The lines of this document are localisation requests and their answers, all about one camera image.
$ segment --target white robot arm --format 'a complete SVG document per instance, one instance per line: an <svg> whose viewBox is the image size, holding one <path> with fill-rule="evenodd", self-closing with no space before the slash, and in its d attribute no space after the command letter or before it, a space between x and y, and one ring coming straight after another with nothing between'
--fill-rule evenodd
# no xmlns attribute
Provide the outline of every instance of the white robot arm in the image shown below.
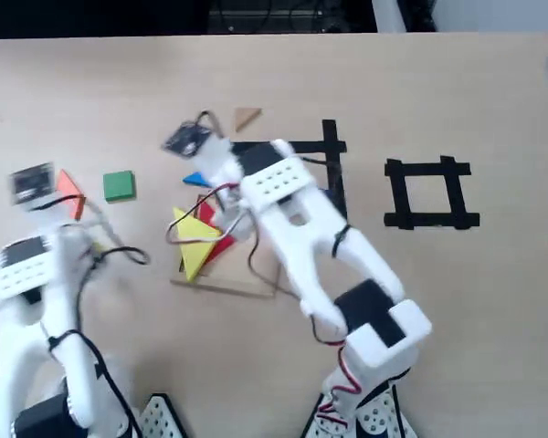
<svg viewBox="0 0 548 438"><path fill-rule="evenodd" d="M197 119L184 123L163 147L191 160L213 187L226 187L217 193L221 210L213 222L227 229L248 212L252 220L240 221L232 234L247 238L255 224L284 265L301 311L338 339L328 343L340 346L340 366L323 384L306 436L318 436L317 428L328 436L357 436L358 406L416 361L418 343L431 331L426 316L405 299L398 277L317 188L288 142L271 141L236 156L219 129ZM292 220L296 214L300 224ZM331 301L317 276L315 252L341 259L364 281Z"/></svg>
<svg viewBox="0 0 548 438"><path fill-rule="evenodd" d="M78 321L80 291L105 255L69 219L50 173L43 165L13 175L16 202L38 220L39 233L0 251L0 438L112 438L120 424L130 429L125 400L100 377L107 380L109 372ZM135 252L148 263L145 253ZM48 360L61 365L64 392L25 409L37 370Z"/></svg>

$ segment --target orange triangle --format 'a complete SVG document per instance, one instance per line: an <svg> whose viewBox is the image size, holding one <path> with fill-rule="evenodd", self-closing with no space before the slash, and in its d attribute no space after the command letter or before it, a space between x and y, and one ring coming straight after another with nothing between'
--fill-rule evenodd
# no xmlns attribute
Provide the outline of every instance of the orange triangle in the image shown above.
<svg viewBox="0 0 548 438"><path fill-rule="evenodd" d="M262 108L236 108L234 114L234 126L236 132L247 127L257 116L262 113Z"/></svg>

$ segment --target black tape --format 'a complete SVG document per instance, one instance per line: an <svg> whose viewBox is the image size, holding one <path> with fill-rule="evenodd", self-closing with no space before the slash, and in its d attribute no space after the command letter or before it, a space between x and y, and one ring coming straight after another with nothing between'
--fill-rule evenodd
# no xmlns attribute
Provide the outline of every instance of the black tape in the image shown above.
<svg viewBox="0 0 548 438"><path fill-rule="evenodd" d="M251 148L263 144L264 141L236 141L232 152L241 156ZM345 141L339 140L337 123L335 120L322 121L322 141L289 141L296 153L324 153L327 166L327 184L333 188L332 201L347 220L347 202L343 188L343 173L341 167L341 154L347 152Z"/></svg>
<svg viewBox="0 0 548 438"><path fill-rule="evenodd" d="M441 175L447 186L450 213L413 213L410 211L406 176ZM456 162L453 157L441 155L440 162L403 164L400 160L388 159L385 176L390 177L394 195L394 213L384 215L385 226L397 226L403 230L414 230L415 226L453 226L468 230L480 226L480 214L467 213L460 175L471 175L467 162Z"/></svg>

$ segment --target red wire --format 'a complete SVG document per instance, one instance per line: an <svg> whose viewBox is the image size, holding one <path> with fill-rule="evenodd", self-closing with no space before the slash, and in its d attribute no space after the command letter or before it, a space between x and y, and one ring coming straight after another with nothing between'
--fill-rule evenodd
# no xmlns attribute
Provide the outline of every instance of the red wire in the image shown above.
<svg viewBox="0 0 548 438"><path fill-rule="evenodd" d="M347 366L345 365L345 362L343 361L343 349L345 346L343 345L338 351L338 361L339 361L339 368L341 368L342 373L345 375L347 380L351 383L352 388L349 388L347 386L342 385L336 385L331 388L331 397L333 396L333 393L335 391L343 391L348 392L350 394L361 394L362 393L362 387L360 386L359 382L355 379L355 377L347 370ZM347 422L344 422L343 420L340 420L338 418L331 417L329 415L325 415L326 413L332 413L335 412L335 408L332 405L332 400L328 403L323 404L319 407L317 413L318 418L323 418L324 420L329 420L330 422L337 422L339 424L342 424L343 426L347 427Z"/></svg>

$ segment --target green block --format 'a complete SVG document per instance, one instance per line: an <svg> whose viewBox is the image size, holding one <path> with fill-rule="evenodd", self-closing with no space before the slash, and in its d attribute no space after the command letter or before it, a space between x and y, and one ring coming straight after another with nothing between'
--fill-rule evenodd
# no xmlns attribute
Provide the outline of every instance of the green block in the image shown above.
<svg viewBox="0 0 548 438"><path fill-rule="evenodd" d="M136 196L136 185L132 171L106 173L103 175L103 195L108 203Z"/></svg>

